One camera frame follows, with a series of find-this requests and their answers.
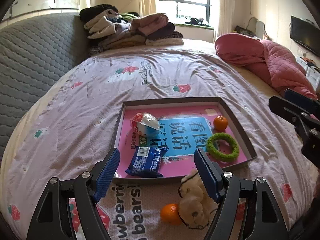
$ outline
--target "stuffed animal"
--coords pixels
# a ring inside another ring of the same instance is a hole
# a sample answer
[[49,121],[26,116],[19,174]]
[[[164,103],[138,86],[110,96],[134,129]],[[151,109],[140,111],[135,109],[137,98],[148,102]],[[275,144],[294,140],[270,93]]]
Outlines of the stuffed animal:
[[197,170],[181,180],[179,216],[188,228],[204,229],[218,204],[208,196]]

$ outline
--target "orange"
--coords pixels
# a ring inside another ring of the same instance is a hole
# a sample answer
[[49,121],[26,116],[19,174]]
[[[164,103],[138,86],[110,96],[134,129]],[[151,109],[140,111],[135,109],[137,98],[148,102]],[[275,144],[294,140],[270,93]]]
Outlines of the orange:
[[224,131],[228,126],[228,121],[224,116],[219,115],[213,120],[213,125],[215,130]]
[[178,214],[178,204],[167,204],[160,211],[160,217],[163,222],[178,226],[182,223]]

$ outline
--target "television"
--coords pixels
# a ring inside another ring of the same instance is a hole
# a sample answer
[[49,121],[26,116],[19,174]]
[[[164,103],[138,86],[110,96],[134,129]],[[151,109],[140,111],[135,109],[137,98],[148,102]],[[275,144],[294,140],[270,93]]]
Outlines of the television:
[[312,23],[291,16],[290,38],[320,57],[320,29]]

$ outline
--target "blue snack package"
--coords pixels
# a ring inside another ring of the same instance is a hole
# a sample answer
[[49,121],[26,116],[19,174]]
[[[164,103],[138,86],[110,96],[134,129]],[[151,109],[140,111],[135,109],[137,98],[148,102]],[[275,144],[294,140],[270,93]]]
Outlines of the blue snack package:
[[161,158],[168,148],[135,147],[135,152],[128,169],[125,171],[132,176],[143,178],[162,178],[160,169]]

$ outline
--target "bed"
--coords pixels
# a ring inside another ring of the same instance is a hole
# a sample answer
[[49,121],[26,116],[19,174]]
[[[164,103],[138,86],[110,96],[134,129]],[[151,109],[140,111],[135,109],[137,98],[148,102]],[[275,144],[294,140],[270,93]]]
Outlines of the bed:
[[[184,42],[183,46],[109,50],[90,57],[64,74],[23,116],[6,146],[0,169],[0,211],[18,238],[26,239],[49,178],[75,178],[102,160],[122,102],[137,99],[221,97],[258,155],[236,175],[267,179],[288,229],[308,210],[317,172],[301,155],[302,144],[293,126],[270,112],[268,99],[276,91],[248,70],[223,62],[215,55],[214,44]],[[177,91],[173,89],[176,85],[189,86]],[[99,125],[97,117],[102,119]],[[203,239],[206,229],[160,222],[161,207],[179,201],[179,183],[135,187],[144,229],[133,219],[135,191],[131,187],[112,184],[99,202],[109,218],[105,226],[112,239]],[[125,223],[117,216],[119,197],[124,202]],[[241,226],[241,210],[239,214],[232,239]],[[81,227],[77,237],[83,237]]]

